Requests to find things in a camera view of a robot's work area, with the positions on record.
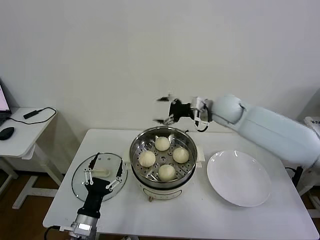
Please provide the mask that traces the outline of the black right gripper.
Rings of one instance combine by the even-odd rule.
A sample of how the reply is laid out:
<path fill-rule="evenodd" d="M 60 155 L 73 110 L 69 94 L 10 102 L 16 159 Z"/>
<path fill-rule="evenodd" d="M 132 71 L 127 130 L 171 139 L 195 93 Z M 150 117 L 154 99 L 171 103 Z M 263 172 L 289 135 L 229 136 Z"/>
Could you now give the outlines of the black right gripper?
<path fill-rule="evenodd" d="M 194 112 L 191 103 L 182 103 L 181 100 L 172 94 L 162 96 L 156 100 L 161 103 L 170 103 L 169 115 L 156 115 L 153 121 L 164 126 L 170 126 L 177 123 L 180 118 L 190 118 L 194 120 Z"/>

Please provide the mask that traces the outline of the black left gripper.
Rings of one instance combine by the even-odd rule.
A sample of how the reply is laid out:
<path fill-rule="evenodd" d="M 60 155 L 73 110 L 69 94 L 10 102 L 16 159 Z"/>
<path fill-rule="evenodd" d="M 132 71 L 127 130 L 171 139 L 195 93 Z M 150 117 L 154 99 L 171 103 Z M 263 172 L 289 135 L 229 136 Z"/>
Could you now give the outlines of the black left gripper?
<path fill-rule="evenodd" d="M 83 170 L 85 178 L 85 188 L 87 190 L 87 197 L 84 205 L 77 210 L 77 214 L 89 216 L 92 218 L 100 218 L 101 204 L 104 196 L 110 194 L 113 189 L 122 183 L 123 175 L 123 160 L 120 161 L 115 180 L 112 182 L 97 177 L 92 177 L 92 170 L 97 162 L 100 153 L 98 152 L 90 161 L 87 168 Z"/>

